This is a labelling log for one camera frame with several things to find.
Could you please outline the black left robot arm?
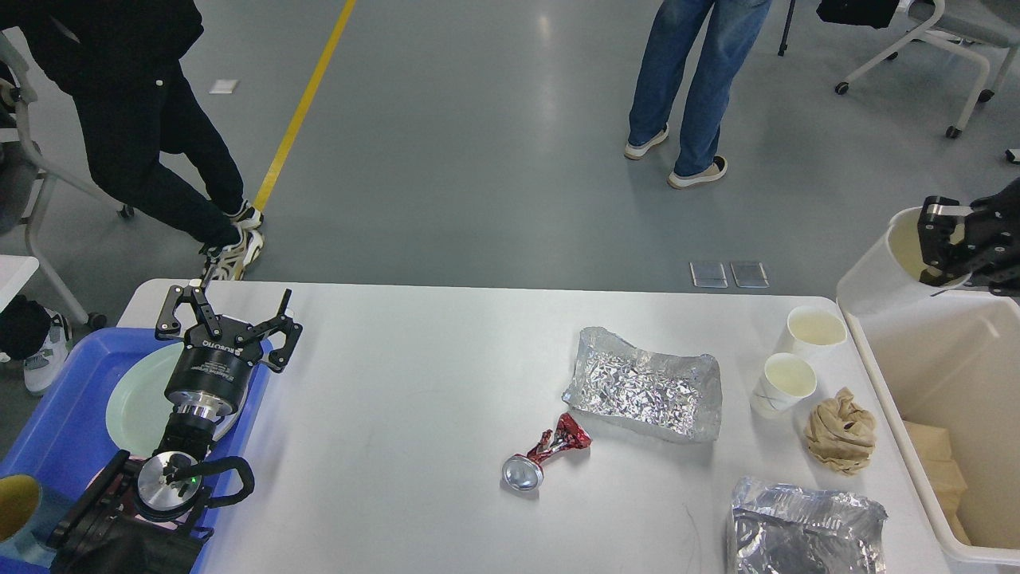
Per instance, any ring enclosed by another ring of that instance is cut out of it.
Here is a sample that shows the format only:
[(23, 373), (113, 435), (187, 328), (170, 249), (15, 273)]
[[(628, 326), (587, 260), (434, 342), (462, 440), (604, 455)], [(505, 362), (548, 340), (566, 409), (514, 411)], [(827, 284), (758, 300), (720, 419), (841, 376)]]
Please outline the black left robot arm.
[(250, 324), (212, 309), (210, 280), (171, 286), (159, 312), (156, 340), (183, 345), (163, 436), (143, 460), (118, 450), (91, 480), (49, 535), (52, 573), (189, 573), (214, 534), (201, 525), (208, 509), (255, 490), (244, 458), (211, 453), (241, 417), (255, 367), (280, 373), (303, 329), (288, 314), (291, 289), (273, 316)]

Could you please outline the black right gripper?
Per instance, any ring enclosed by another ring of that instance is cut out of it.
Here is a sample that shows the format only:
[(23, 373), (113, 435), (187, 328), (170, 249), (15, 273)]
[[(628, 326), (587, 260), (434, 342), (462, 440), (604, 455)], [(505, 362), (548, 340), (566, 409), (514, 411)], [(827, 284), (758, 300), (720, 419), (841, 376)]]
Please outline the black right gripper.
[(917, 223), (925, 264), (919, 282), (947, 284), (963, 276), (971, 250), (957, 250), (961, 240), (953, 234), (965, 230), (966, 217), (968, 244), (975, 247), (973, 276), (988, 276), (988, 291), (997, 297), (1019, 297), (1019, 179), (966, 207), (944, 196), (926, 197)]

